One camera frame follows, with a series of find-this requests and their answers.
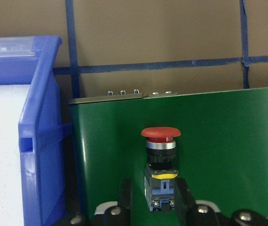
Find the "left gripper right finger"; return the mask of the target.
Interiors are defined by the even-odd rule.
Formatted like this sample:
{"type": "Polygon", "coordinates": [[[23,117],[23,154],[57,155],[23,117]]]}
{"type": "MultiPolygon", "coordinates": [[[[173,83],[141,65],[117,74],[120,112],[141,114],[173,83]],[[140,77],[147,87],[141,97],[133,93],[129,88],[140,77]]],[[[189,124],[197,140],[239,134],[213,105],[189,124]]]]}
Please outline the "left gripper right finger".
{"type": "Polygon", "coordinates": [[[180,226],[187,226],[192,218],[195,199],[183,178],[175,180],[175,211],[180,226]]]}

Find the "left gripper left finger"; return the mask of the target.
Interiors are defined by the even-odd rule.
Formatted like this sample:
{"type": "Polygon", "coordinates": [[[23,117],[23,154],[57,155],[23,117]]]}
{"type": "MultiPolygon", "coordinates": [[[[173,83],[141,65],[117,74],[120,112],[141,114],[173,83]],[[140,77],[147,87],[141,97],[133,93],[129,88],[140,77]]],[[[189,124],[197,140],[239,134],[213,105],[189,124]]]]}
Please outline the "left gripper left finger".
{"type": "Polygon", "coordinates": [[[118,215],[118,226],[131,226],[132,225],[132,180],[125,178],[121,181],[118,207],[120,214],[118,215]]]}

